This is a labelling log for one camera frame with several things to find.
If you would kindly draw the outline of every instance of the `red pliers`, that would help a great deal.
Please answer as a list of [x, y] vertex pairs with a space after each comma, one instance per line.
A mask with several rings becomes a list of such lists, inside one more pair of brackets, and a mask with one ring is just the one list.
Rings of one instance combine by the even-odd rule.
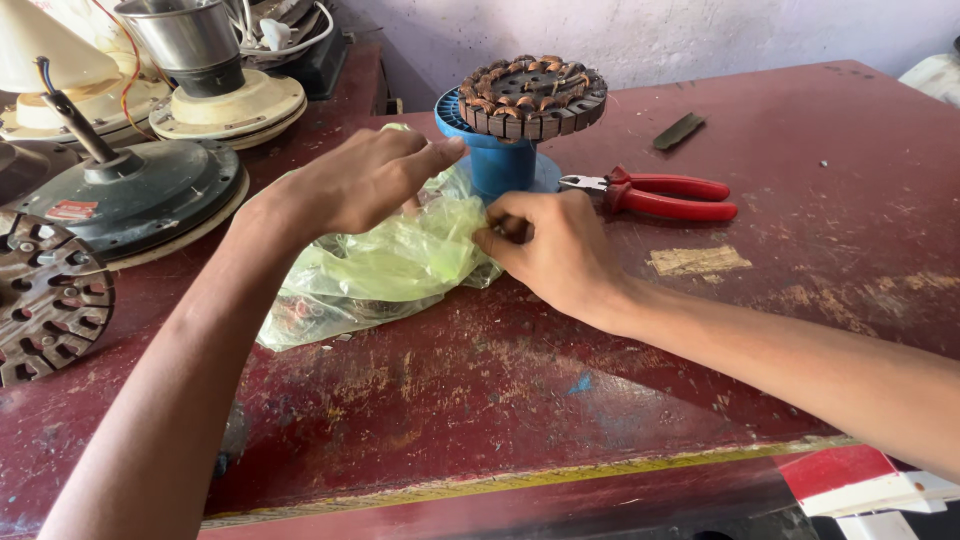
[[707, 201], [723, 201], [730, 196], [730, 188], [726, 184], [702, 178], [672, 174], [631, 174], [618, 166], [603, 178], [564, 176], [560, 179], [560, 184], [587, 191], [603, 191], [604, 202], [611, 206], [613, 213], [631, 209], [661, 217], [693, 221], [730, 221], [736, 217], [734, 203], [687, 201], [657, 194], [670, 193]]

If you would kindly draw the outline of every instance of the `red wire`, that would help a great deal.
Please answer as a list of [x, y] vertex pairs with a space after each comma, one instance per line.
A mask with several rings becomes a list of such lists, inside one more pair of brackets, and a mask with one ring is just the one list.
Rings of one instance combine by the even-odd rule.
[[130, 125], [133, 126], [135, 130], [139, 131], [141, 135], [147, 137], [148, 140], [156, 140], [152, 136], [148, 135], [147, 132], [141, 130], [140, 126], [136, 125], [136, 122], [133, 121], [133, 118], [130, 116], [130, 112], [127, 110], [127, 92], [130, 91], [130, 87], [133, 86], [133, 83], [140, 76], [140, 51], [139, 49], [136, 48], [136, 43], [133, 41], [133, 37], [130, 35], [129, 32], [127, 32], [127, 29], [124, 28], [122, 24], [120, 24], [120, 21], [117, 20], [115, 16], [113, 16], [113, 13], [107, 11], [107, 8], [104, 8], [103, 6], [101, 6], [100, 2], [97, 2], [97, 0], [90, 0], [90, 1], [93, 2], [98, 8], [100, 8], [104, 13], [106, 13], [107, 16], [110, 17], [110, 20], [112, 20], [117, 26], [120, 27], [120, 30], [123, 31], [124, 35], [130, 41], [131, 47], [133, 47], [133, 55], [136, 57], [136, 64], [133, 66], [133, 75], [131, 76], [130, 80], [127, 82], [127, 85], [124, 86], [123, 91], [120, 92], [120, 107], [123, 108], [124, 116], [127, 117], [127, 121], [130, 122]]

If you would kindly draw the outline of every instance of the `hand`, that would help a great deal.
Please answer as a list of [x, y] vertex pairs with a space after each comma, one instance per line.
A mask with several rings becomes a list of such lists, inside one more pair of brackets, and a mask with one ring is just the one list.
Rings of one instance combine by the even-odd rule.
[[492, 227], [473, 241], [560, 312], [623, 335], [618, 309], [635, 292], [586, 193], [511, 191], [487, 208]]
[[415, 131], [360, 130], [268, 186], [237, 218], [296, 250], [327, 233], [365, 233], [466, 150], [461, 137], [427, 144]]

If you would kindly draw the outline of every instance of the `wooden table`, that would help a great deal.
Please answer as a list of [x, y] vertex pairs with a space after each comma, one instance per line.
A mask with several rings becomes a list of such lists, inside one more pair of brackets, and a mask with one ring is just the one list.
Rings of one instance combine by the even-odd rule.
[[[252, 191], [360, 126], [439, 137], [430, 113], [369, 117], [377, 74], [356, 53], [334, 100], [243, 153]], [[707, 125], [655, 151], [690, 111]], [[741, 208], [730, 224], [604, 215], [634, 276], [958, 358], [957, 140], [960, 111], [837, 61], [611, 92], [598, 124], [540, 150], [565, 174], [622, 163], [730, 185]], [[119, 272], [96, 352], [0, 390], [0, 537], [36, 533], [222, 234]], [[705, 251], [658, 271], [674, 249]], [[740, 266], [725, 269], [731, 253]], [[639, 527], [758, 511], [791, 501], [768, 456], [851, 442], [743, 383], [565, 317], [509, 276], [349, 342], [254, 347], [237, 401], [243, 452], [210, 487], [204, 538], [596, 532], [590, 516]], [[337, 511], [357, 508], [368, 509]]]

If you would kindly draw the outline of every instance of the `green plastic bag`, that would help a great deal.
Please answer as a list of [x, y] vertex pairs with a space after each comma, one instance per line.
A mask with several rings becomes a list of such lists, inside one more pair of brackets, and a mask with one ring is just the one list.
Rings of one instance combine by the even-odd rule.
[[467, 175], [453, 165], [427, 182], [420, 199], [417, 217], [396, 214], [367, 233], [328, 234], [303, 250], [257, 343], [284, 351], [410, 316], [461, 283], [490, 285], [502, 269], [470, 240], [486, 221]]

